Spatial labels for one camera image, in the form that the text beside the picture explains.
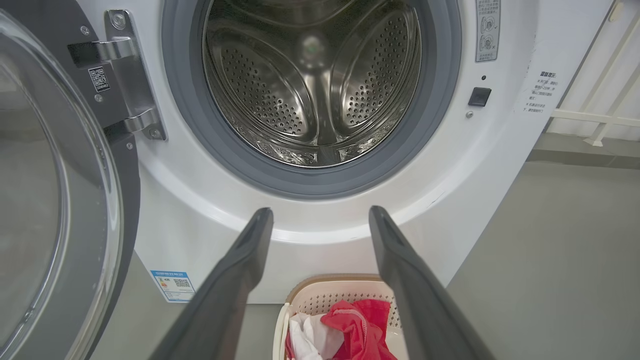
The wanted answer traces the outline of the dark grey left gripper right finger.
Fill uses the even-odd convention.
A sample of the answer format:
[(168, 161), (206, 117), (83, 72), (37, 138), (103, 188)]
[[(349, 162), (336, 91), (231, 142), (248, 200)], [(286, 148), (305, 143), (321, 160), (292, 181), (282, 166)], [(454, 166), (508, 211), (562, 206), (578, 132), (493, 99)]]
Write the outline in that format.
[(492, 360), (494, 355), (381, 206), (368, 212), (381, 279), (393, 290), (412, 360)]

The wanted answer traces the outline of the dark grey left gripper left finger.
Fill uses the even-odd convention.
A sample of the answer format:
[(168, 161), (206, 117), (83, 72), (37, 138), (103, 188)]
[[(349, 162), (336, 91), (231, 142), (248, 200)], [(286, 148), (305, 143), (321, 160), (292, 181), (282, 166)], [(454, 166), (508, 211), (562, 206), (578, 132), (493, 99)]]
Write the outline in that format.
[(152, 360), (233, 360), (250, 292), (265, 271), (274, 213), (254, 212), (150, 355)]

